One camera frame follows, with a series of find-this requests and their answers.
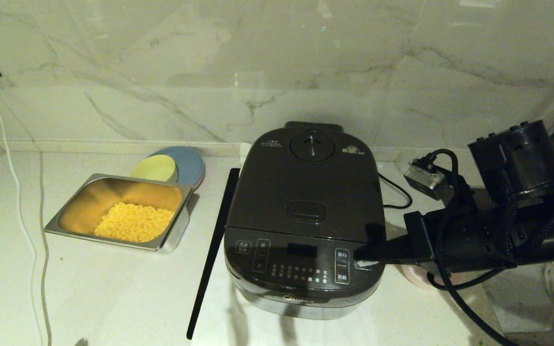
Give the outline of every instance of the blue plate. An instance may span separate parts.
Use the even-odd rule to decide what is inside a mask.
[[[176,162],[178,169],[178,184],[188,184],[194,189],[200,186],[204,179],[204,160],[196,149],[190,147],[167,147],[150,156],[167,155]]]

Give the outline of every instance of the white countertop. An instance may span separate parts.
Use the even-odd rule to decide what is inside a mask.
[[[145,155],[13,153],[23,184],[26,225],[39,244],[40,229],[92,173],[127,175]],[[379,288],[354,313],[339,320],[280,317],[250,306],[236,291],[219,254],[192,341],[185,337],[217,219],[228,171],[238,158],[205,158],[207,176],[178,248],[166,255],[46,234],[49,246],[46,304],[52,344],[123,345],[455,345],[495,343],[450,300],[416,287],[388,265]],[[386,210],[389,238],[402,234],[403,214],[442,208],[410,189],[405,164],[379,170],[413,193],[408,210]],[[461,172],[475,169],[462,167]],[[40,182],[43,220],[40,221]],[[403,201],[382,184],[385,203]],[[30,252],[17,224],[13,180],[0,157],[0,345],[36,345],[28,295]],[[44,250],[38,249],[38,260]],[[482,287],[462,291],[495,328],[497,319]],[[36,297],[39,304],[39,288]]]

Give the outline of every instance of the marble wall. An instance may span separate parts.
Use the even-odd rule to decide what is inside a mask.
[[[554,122],[554,0],[0,0],[12,138],[464,148]]]

